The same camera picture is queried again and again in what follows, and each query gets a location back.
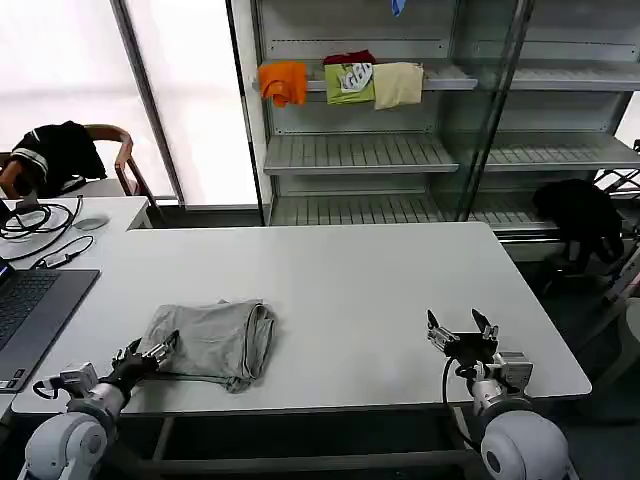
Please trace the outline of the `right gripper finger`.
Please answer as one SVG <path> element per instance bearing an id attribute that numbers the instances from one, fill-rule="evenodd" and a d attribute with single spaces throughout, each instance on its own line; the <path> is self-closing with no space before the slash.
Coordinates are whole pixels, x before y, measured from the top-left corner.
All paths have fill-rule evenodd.
<path id="1" fill-rule="evenodd" d="M 426 317 L 427 339 L 439 351 L 447 353 L 450 348 L 459 341 L 459 337 L 445 327 L 442 327 L 437 321 L 436 316 L 430 309 L 427 310 Z"/>
<path id="2" fill-rule="evenodd" d="M 477 309 L 472 309 L 471 314 L 479 330 L 479 338 L 483 341 L 497 343 L 499 326 L 492 324 L 489 319 Z"/>

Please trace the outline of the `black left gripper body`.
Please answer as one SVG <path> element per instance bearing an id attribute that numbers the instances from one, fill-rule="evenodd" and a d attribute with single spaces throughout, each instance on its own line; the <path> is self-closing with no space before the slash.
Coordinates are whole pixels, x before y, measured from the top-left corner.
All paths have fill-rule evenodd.
<path id="1" fill-rule="evenodd" d="M 141 380 L 156 370 L 157 361 L 154 357 L 136 353 L 120 361 L 105 377 L 105 382 L 115 386 L 123 394 L 130 394 Z"/>

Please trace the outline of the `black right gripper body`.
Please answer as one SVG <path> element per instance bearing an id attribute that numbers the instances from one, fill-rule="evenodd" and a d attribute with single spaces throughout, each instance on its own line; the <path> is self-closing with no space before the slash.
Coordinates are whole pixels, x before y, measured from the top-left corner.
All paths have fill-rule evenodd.
<path id="1" fill-rule="evenodd" d="M 458 362 L 492 362 L 498 345 L 496 338 L 485 338 L 482 333 L 454 333 L 443 352 Z"/>

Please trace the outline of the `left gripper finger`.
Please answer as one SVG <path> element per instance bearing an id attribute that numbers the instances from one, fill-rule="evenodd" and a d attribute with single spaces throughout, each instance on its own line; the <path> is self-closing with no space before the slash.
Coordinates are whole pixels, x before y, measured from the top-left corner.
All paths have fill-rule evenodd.
<path id="1" fill-rule="evenodd" d="M 145 370 L 160 370 L 169 362 L 179 339 L 179 331 L 173 330 L 166 339 L 142 354 L 141 364 Z"/>
<path id="2" fill-rule="evenodd" d="M 126 347 L 119 349 L 113 356 L 114 363 L 124 363 L 138 354 L 138 347 L 142 338 L 139 337 L 130 342 Z"/>

